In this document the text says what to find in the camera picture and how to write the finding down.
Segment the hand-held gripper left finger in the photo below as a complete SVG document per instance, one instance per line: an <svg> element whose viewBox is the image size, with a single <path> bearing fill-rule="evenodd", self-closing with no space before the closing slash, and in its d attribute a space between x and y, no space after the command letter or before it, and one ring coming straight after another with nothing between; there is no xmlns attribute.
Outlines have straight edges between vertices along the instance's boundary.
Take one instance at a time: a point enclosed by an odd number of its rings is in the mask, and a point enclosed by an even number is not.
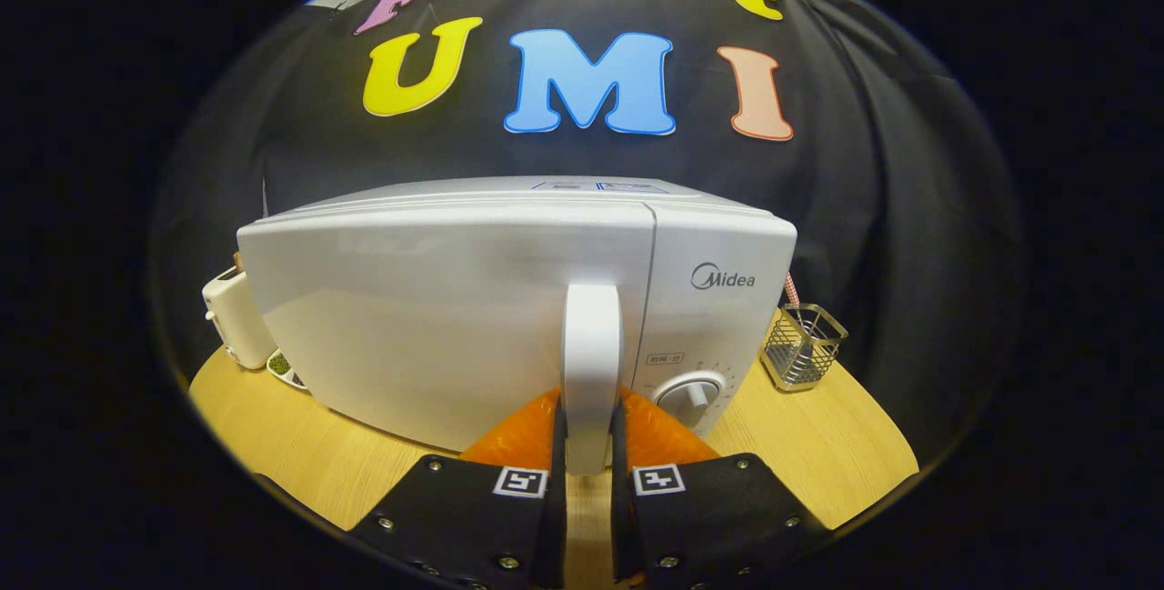
<svg viewBox="0 0 1164 590"><path fill-rule="evenodd" d="M357 542L467 589L561 589L565 415L535 396L455 457L425 455L352 528Z"/></svg>

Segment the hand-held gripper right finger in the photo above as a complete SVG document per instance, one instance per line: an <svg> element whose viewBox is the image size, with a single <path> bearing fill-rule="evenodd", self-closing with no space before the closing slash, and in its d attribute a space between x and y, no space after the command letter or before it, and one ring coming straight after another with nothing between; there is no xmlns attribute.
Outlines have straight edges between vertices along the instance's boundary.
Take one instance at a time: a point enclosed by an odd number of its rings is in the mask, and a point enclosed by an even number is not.
<svg viewBox="0 0 1164 590"><path fill-rule="evenodd" d="M768 589L832 532L753 453L722 455L622 388L613 445L613 577L632 589Z"/></svg>

